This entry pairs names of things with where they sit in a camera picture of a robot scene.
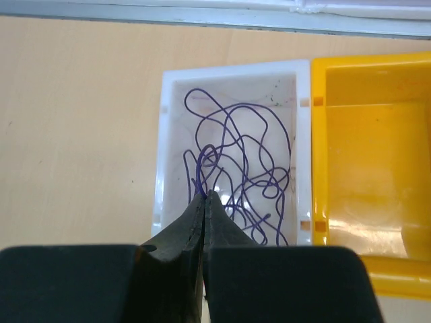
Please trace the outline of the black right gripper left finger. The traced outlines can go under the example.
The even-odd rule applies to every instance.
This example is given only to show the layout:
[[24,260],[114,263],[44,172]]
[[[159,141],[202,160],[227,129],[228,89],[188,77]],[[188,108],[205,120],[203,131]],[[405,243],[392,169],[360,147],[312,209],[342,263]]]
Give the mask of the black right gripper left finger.
[[2,322],[199,322],[205,200],[142,245],[1,251]]

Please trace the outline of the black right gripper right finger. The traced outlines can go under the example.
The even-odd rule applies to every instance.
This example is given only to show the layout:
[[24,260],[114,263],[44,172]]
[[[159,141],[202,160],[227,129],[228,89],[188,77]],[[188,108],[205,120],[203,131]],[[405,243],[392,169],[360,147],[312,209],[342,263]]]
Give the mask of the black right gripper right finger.
[[212,322],[382,322],[365,266],[344,247],[260,246],[205,200],[204,282]]

